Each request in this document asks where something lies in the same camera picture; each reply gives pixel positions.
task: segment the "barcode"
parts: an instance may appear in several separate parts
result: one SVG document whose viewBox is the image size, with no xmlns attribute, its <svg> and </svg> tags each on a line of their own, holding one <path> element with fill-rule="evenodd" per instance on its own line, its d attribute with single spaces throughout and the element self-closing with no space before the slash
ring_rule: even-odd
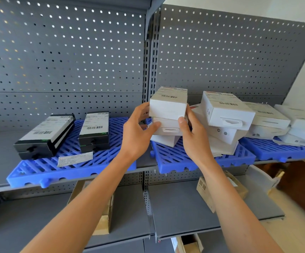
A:
<svg viewBox="0 0 305 253">
<path fill-rule="evenodd" d="M 226 102 L 219 102 L 219 103 L 223 105 L 238 106 L 238 104 L 234 104 L 234 103 L 226 103 Z"/>
<path fill-rule="evenodd" d="M 264 111 L 258 111 L 258 113 L 263 113 L 263 114 L 273 114 L 271 112 L 264 112 Z"/>
<path fill-rule="evenodd" d="M 175 96 L 168 96 L 168 95 L 162 95 L 162 97 L 172 97 L 172 98 L 177 98 Z"/>
<path fill-rule="evenodd" d="M 53 131 L 35 131 L 33 134 L 51 134 Z"/>
<path fill-rule="evenodd" d="M 93 127 L 87 127 L 87 129 L 102 129 L 103 126 L 93 126 Z"/>
</svg>

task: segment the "stack of boxes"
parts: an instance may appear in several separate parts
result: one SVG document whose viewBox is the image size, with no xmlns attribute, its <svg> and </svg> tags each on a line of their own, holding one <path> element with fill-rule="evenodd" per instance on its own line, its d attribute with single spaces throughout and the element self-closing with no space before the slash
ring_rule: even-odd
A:
<svg viewBox="0 0 305 253">
<path fill-rule="evenodd" d="M 290 119 L 272 106 L 251 102 L 244 103 L 256 112 L 246 137 L 272 140 L 275 136 L 285 135 L 289 130 Z"/>
<path fill-rule="evenodd" d="M 234 154 L 238 140 L 246 135 L 255 112 L 229 93 L 204 91 L 193 112 L 206 128 L 212 153 Z"/>
<path fill-rule="evenodd" d="M 152 141 L 175 146 L 182 136 L 178 118 L 185 117 L 187 101 L 187 89 L 161 87 L 155 92 L 150 98 L 149 116 L 152 122 L 161 122 L 161 126 L 151 137 Z"/>
<path fill-rule="evenodd" d="M 274 108 L 291 120 L 288 133 L 278 137 L 285 143 L 305 146 L 305 110 L 282 105 Z"/>
</svg>

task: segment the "blue plastic pallet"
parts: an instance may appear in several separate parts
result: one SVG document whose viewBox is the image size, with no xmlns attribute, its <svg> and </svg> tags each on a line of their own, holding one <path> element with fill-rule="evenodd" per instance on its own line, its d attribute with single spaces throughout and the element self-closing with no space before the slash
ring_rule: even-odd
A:
<svg viewBox="0 0 305 253">
<path fill-rule="evenodd" d="M 99 174 L 120 151 L 123 124 L 127 120 L 128 117 L 109 119 L 109 150 L 94 153 L 93 159 L 85 163 L 59 168 L 57 167 L 57 164 L 60 156 L 70 156 L 81 153 L 78 137 L 84 120 L 75 121 L 73 131 L 68 135 L 55 157 L 21 161 L 7 177 L 7 181 L 13 188 L 23 187 L 28 183 L 39 184 L 42 188 L 46 188 L 50 183 L 60 179 L 79 179 L 89 177 L 93 174 Z M 136 161 L 128 170 L 135 169 Z"/>
<path fill-rule="evenodd" d="M 182 172 L 185 168 L 190 171 L 198 166 L 188 157 L 183 147 L 183 137 L 181 137 L 174 147 L 151 141 L 154 149 L 152 155 L 155 156 L 158 169 L 161 174 L 169 173 L 173 170 Z M 240 166 L 243 164 L 251 165 L 255 162 L 256 156 L 249 150 L 238 144 L 234 155 L 224 154 L 221 157 L 215 157 L 217 163 L 222 167 Z"/>
<path fill-rule="evenodd" d="M 272 140 L 242 138 L 240 144 L 254 153 L 260 161 L 276 160 L 286 162 L 287 159 L 305 159 L 305 146 L 278 145 Z"/>
</svg>

